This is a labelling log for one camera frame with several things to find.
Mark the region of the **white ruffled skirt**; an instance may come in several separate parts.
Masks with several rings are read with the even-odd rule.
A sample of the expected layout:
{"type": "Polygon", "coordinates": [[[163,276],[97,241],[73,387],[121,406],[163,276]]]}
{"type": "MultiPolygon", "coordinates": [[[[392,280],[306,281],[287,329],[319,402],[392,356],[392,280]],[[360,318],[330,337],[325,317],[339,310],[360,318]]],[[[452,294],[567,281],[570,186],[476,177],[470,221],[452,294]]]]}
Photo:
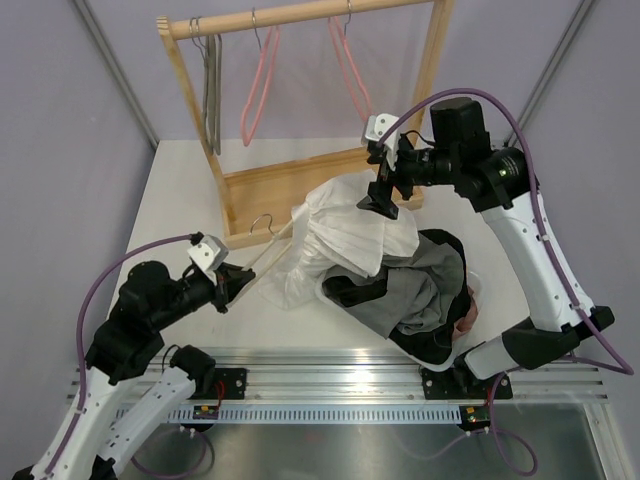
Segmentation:
{"type": "Polygon", "coordinates": [[[292,247],[258,282],[260,294],[282,310],[315,297],[318,280],[333,267],[373,277],[385,256],[408,258],[419,245],[413,214],[395,220],[357,207],[375,179],[371,169],[334,177],[291,210],[292,247]]]}

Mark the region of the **cream white hanger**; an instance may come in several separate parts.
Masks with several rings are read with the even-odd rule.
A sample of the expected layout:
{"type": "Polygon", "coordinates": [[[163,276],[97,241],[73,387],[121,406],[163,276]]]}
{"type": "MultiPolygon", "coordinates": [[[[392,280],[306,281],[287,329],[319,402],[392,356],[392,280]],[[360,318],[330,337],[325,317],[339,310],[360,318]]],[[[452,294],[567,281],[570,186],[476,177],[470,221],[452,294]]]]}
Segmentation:
{"type": "MultiPolygon", "coordinates": [[[[256,266],[256,264],[267,254],[267,252],[290,233],[293,228],[293,224],[294,220],[290,219],[289,222],[286,223],[277,233],[274,233],[271,236],[271,239],[262,247],[262,249],[244,265],[242,270],[254,271],[254,267],[256,266]]],[[[281,260],[281,258],[291,249],[291,247],[292,242],[289,241],[275,256],[272,256],[270,260],[264,265],[264,267],[255,274],[255,277],[241,288],[241,290],[227,305],[227,307],[229,309],[234,307],[239,302],[239,300],[244,295],[246,295],[266,275],[266,273],[281,260]]]]}

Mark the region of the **pink velvet hanger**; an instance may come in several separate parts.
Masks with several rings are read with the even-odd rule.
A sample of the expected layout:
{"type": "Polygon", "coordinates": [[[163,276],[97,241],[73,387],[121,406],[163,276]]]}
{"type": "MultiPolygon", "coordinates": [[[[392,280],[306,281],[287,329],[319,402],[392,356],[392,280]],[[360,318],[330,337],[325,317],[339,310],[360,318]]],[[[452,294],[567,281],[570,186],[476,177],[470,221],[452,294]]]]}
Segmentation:
{"type": "Polygon", "coordinates": [[[243,107],[240,120],[242,143],[248,147],[260,125],[274,78],[275,63],[280,43],[280,29],[271,26],[264,40],[258,34],[256,10],[251,11],[252,27],[259,46],[259,60],[254,79],[243,107]]]}
{"type": "Polygon", "coordinates": [[[369,116],[373,114],[373,104],[368,88],[360,74],[348,42],[347,25],[351,20],[352,14],[350,1],[347,2],[347,7],[348,19],[344,24],[340,23],[337,16],[329,17],[327,24],[345,86],[356,112],[361,120],[365,122],[369,116]]]}

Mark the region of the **pink pleated skirt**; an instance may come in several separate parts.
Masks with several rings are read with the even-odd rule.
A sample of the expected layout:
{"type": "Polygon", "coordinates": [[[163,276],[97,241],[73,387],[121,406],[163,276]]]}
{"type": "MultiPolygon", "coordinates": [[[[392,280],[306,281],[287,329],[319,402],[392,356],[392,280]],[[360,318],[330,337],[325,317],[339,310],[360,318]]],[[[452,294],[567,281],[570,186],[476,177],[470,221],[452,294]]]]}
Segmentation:
{"type": "Polygon", "coordinates": [[[468,286],[467,292],[470,298],[470,307],[466,315],[459,318],[454,323],[454,330],[452,334],[453,341],[457,341],[458,339],[468,334],[472,330],[478,318],[478,306],[475,299],[475,291],[471,286],[468,286]]]}

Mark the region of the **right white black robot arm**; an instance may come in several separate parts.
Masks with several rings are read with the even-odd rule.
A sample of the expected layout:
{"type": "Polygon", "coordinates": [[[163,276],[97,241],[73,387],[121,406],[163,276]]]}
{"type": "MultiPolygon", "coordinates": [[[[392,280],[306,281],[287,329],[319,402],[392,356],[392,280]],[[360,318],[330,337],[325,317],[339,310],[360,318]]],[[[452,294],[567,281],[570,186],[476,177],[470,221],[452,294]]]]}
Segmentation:
{"type": "Polygon", "coordinates": [[[439,94],[429,112],[433,140],[422,149],[400,132],[403,118],[375,114],[366,120],[362,142],[378,174],[358,206],[395,219],[394,191],[409,199],[416,187],[451,185],[499,240],[529,315],[464,354],[454,384],[463,395],[476,396],[501,372],[534,370],[565,357],[583,340],[600,337],[615,317],[610,307],[592,301],[569,267],[548,222],[529,154],[492,146],[475,94],[439,94]]]}

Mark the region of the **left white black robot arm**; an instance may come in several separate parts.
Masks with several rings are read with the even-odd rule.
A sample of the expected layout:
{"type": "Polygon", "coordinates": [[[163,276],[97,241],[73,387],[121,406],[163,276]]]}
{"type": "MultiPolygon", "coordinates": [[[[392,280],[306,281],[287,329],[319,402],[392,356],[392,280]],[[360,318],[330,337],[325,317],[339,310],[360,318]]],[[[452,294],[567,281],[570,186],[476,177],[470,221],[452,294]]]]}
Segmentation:
{"type": "Polygon", "coordinates": [[[226,312],[254,277],[253,270],[227,263],[210,273],[191,266],[178,280],[160,262],[136,265],[80,355],[80,386],[56,437],[41,459],[15,478],[115,479],[183,401],[243,398],[245,370],[218,370],[214,358],[186,345],[143,397],[122,418],[116,416],[163,348],[162,330],[207,305],[226,312]]]}

